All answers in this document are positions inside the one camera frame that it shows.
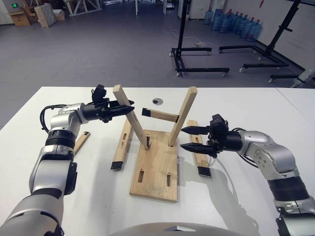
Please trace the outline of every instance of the robotic arm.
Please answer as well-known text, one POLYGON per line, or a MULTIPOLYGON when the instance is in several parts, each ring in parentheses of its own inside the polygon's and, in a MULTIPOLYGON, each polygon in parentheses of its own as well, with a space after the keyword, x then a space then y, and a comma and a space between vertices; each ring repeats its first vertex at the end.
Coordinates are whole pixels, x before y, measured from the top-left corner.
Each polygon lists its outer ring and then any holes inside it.
POLYGON ((219 114, 212 116, 210 126, 189 126, 189 134, 209 134, 207 146, 183 144, 188 151, 208 154, 214 158, 223 150, 237 152, 246 162, 260 169, 274 196, 280 213, 276 219, 281 236, 315 235, 315 201, 305 188, 295 165, 293 154, 258 131, 228 129, 228 122, 219 114))
POLYGON ((30 176, 31 195, 18 203, 0 227, 1 236, 64 235, 61 228, 63 197, 75 189, 77 163, 73 162, 73 148, 80 125, 95 119, 107 123, 112 117, 128 114, 134 109, 109 101, 105 95, 104 86, 98 85, 92 90, 93 101, 87 105, 56 105, 42 111, 41 123, 48 138, 30 176), (45 110, 60 106, 64 107, 51 119, 48 130, 44 122, 45 110))

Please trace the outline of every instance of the water bottle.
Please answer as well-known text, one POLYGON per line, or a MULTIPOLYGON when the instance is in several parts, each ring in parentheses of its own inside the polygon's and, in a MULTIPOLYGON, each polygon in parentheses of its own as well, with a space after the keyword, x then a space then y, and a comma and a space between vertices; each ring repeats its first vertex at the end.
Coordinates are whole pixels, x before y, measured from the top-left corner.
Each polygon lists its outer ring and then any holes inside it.
POLYGON ((245 15, 245 17, 240 21, 236 34, 241 34, 243 32, 243 29, 245 27, 245 24, 248 22, 247 20, 248 15, 245 15))
POLYGON ((234 16, 232 16, 232 20, 231 20, 231 24, 230 24, 230 30, 233 29, 235 21, 237 18, 238 18, 238 11, 236 12, 236 14, 234 16))
POLYGON ((236 33, 237 29, 238 29, 238 25, 240 24, 240 21, 243 19, 243 14, 241 13, 241 15, 239 17, 235 17, 235 22, 232 28, 232 32, 236 33))
POLYGON ((248 42, 254 42, 257 40, 261 30, 262 26, 259 24, 260 20, 257 20, 256 24, 252 25, 250 30, 248 31, 245 40, 248 42))
POLYGON ((214 18, 211 30, 218 31, 221 27, 223 20, 222 11, 214 18))
POLYGON ((229 12, 228 15, 225 15, 222 23, 221 23, 221 27, 219 29, 219 33, 228 33, 229 29, 230 29, 230 24, 231 24, 231 20, 232 20, 232 16, 231 16, 232 12, 229 12))
POLYGON ((204 24, 205 25, 209 25, 212 22, 212 17, 213 17, 214 12, 210 9, 206 12, 206 16, 205 16, 205 20, 204 20, 204 24))
POLYGON ((241 33, 241 37, 245 38, 246 34, 248 33, 248 31, 250 30, 251 26, 253 26, 255 24, 254 22, 254 17, 252 17, 251 21, 247 22, 244 26, 244 29, 241 33))

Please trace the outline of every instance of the wooden peg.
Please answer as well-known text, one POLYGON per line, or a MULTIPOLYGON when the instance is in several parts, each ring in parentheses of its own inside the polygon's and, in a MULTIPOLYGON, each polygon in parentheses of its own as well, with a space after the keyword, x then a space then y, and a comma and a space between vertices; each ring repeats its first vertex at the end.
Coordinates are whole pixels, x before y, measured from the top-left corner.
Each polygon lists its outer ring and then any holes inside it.
MULTIPOLYGON (((187 126, 198 126, 198 123, 195 120, 188 120, 187 126)), ((192 143, 202 144, 201 135, 189 134, 189 140, 192 143)), ((198 168, 198 174, 200 176, 211 177, 207 155, 194 153, 193 156, 195 157, 195 163, 198 168)))
POLYGON ((132 127, 128 119, 126 119, 122 134, 119 139, 119 143, 116 148, 116 152, 113 158, 111 170, 121 170, 125 161, 127 149, 129 147, 129 141, 132 137, 132 127))
MULTIPOLYGON (((115 97, 116 97, 116 99, 120 105, 130 106, 128 98, 127 98, 121 85, 114 86, 113 94, 115 95, 115 97)), ((146 150, 148 150, 149 144, 147 142, 147 136, 144 133, 134 111, 131 111, 128 114, 126 114, 126 117, 129 120, 131 127, 133 128, 134 132, 136 133, 140 143, 145 147, 146 150)))
POLYGON ((171 135, 170 135, 170 138, 168 141, 168 145, 170 147, 174 146, 174 144, 176 143, 176 139, 179 135, 179 132, 181 131, 181 128, 185 122, 185 119, 188 115, 188 112, 192 106, 192 103, 193 103, 196 95, 197 95, 197 88, 196 87, 189 87, 188 92, 186 94, 186 97, 184 99, 184 102, 182 104, 181 110, 179 111, 178 120, 173 127, 173 130, 171 132, 171 135))
POLYGON ((166 113, 166 112, 160 112, 160 111, 155 111, 147 108, 142 108, 142 115, 146 117, 152 117, 156 119, 163 119, 167 121, 172 121, 172 122, 177 122, 178 115, 166 113))
POLYGON ((78 151, 81 149, 82 145, 85 143, 85 141, 88 139, 88 137, 91 135, 90 132, 84 131, 83 134, 79 137, 78 141, 75 142, 74 146, 74 155, 78 153, 78 151))

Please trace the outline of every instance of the white wire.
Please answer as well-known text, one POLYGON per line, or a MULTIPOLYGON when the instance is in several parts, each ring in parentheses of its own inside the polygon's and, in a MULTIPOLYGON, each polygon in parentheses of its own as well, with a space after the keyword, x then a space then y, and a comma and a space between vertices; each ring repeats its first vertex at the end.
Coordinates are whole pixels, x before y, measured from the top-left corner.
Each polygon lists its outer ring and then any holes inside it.
MULTIPOLYGON (((171 32, 166 32, 164 29, 161 29, 164 33, 166 34, 173 34, 175 37, 179 38, 178 35, 175 34, 176 30, 172 30, 171 32)), ((183 37, 183 38, 194 38, 198 41, 198 43, 195 43, 193 44, 193 46, 195 47, 202 47, 202 46, 205 46, 206 44, 210 44, 210 45, 213 45, 213 46, 216 46, 216 47, 219 47, 220 45, 217 45, 217 44, 214 44, 214 43, 211 43, 211 42, 202 42, 199 38, 195 37, 195 36, 188 36, 188 37, 183 37)))
POLYGON ((215 164, 216 158, 212 158, 211 156, 209 156, 209 157, 210 157, 210 159, 209 159, 209 161, 208 161, 208 165, 209 165, 209 167, 210 167, 210 166, 212 166, 213 164, 215 164))

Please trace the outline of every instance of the table surface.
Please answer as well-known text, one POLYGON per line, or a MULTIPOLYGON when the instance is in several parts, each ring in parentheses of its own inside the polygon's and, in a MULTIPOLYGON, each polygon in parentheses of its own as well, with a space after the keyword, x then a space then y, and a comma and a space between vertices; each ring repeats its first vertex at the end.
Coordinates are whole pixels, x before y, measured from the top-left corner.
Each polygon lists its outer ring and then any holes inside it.
MULTIPOLYGON (((42 87, 0 131, 0 224, 30 194, 29 176, 47 138, 40 129, 41 109, 50 104, 88 103, 91 89, 42 87)), ((142 108, 177 114, 187 92, 187 88, 124 90, 135 102, 142 127, 162 131, 170 131, 173 123, 143 117, 142 108), (160 106, 152 103, 157 97, 164 100, 160 106)), ((115 100, 112 88, 107 89, 107 96, 115 100)), ((219 113, 229 121, 230 129, 242 127, 270 135, 292 151, 308 192, 314 196, 314 107, 315 90, 309 89, 199 88, 187 120, 205 126, 219 113)), ((47 123, 56 112, 46 112, 47 123)), ((81 126, 80 134, 89 131, 91 136, 75 156, 76 189, 64 198, 63 229, 67 235, 105 236, 151 222, 192 222, 251 236, 277 235, 278 213, 267 181, 233 152, 220 153, 211 166, 212 178, 207 178, 198 175, 192 153, 178 147, 177 203, 129 195, 139 149, 135 134, 124 169, 110 170, 124 121, 125 117, 116 117, 108 124, 95 120, 81 126)), ((178 145, 188 142, 188 135, 181 132, 178 145)))

